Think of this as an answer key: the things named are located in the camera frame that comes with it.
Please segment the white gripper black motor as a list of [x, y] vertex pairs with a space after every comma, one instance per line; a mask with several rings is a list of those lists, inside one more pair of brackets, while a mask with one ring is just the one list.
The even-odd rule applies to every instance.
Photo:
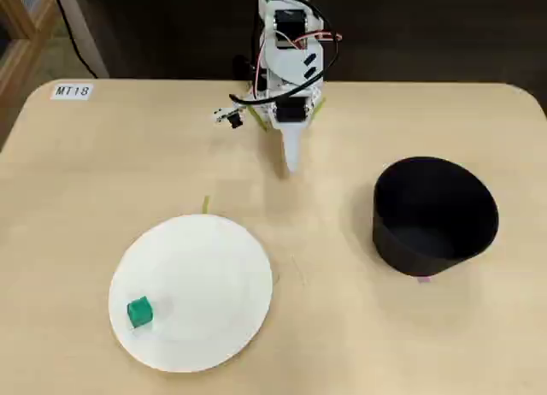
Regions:
[[285, 164], [291, 174], [299, 165], [303, 129], [285, 127], [306, 127], [312, 120], [317, 103], [312, 97], [288, 97], [274, 102], [268, 110], [273, 128], [281, 129]]

